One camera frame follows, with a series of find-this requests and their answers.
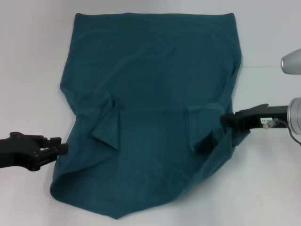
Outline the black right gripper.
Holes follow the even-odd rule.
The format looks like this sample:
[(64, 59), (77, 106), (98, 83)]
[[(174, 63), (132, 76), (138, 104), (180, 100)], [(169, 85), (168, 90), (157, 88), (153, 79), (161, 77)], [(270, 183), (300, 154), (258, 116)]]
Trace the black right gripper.
[(221, 123), (234, 131), (247, 131), (263, 128), (265, 123), (274, 118), (287, 122), (288, 106), (258, 105), (235, 113), (225, 113), (221, 116)]

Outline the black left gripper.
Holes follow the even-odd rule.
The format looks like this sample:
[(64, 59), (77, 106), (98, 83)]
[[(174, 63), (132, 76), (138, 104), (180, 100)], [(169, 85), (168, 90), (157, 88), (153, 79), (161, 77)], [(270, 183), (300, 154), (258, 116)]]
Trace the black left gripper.
[(60, 137), (47, 139), (44, 136), (11, 132), (8, 138), (0, 141), (0, 167), (17, 166), (38, 171), (68, 153), (68, 144), (61, 144), (61, 141)]

